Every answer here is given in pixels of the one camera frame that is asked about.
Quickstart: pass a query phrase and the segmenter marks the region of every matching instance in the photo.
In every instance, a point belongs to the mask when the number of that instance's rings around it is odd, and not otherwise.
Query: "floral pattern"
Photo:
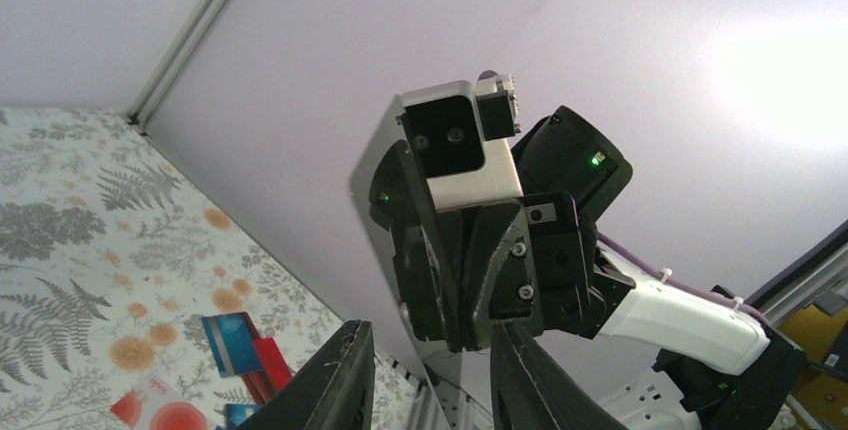
[[[294,371],[342,321],[114,114],[0,109],[0,429],[123,428],[157,373],[211,418],[201,316],[247,311]],[[405,428],[417,382],[378,351],[372,428]]]

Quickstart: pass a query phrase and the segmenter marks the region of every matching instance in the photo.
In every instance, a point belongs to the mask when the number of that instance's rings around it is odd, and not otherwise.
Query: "purple cable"
[[[615,240],[609,238],[608,236],[604,235],[603,233],[600,233],[600,232],[598,233],[598,241],[603,243],[604,245],[610,247],[614,252],[618,253],[619,255],[624,257],[625,259],[629,260],[630,263],[632,263],[633,265],[636,265],[642,271],[644,271],[648,275],[656,278],[657,280],[661,280],[662,277],[665,276],[664,273],[662,273],[661,271],[652,267],[650,264],[648,264],[648,262],[637,257],[636,255],[633,254],[633,252],[622,247],[621,245],[616,243]],[[695,287],[691,287],[691,286],[689,286],[689,285],[687,285],[683,282],[672,279],[671,277],[669,277],[666,280],[666,283],[668,285],[671,285],[672,287],[679,289],[679,290],[683,290],[686,293],[691,293],[692,295],[701,297],[704,300],[709,300],[713,303],[717,303],[717,304],[723,305],[725,307],[733,308],[733,307],[736,306],[735,300],[731,300],[729,298],[723,297],[723,296],[721,296],[717,293],[714,293],[714,292],[706,292],[704,290],[701,290],[701,289],[698,289],[698,288],[695,288]],[[760,311],[757,310],[756,308],[743,303],[742,305],[739,306],[739,310],[750,315],[750,316],[752,316],[752,317],[754,317],[755,319],[757,319],[763,325],[771,326],[771,324],[768,321],[768,318],[766,318],[766,316],[763,315],[762,313],[760,313]]]

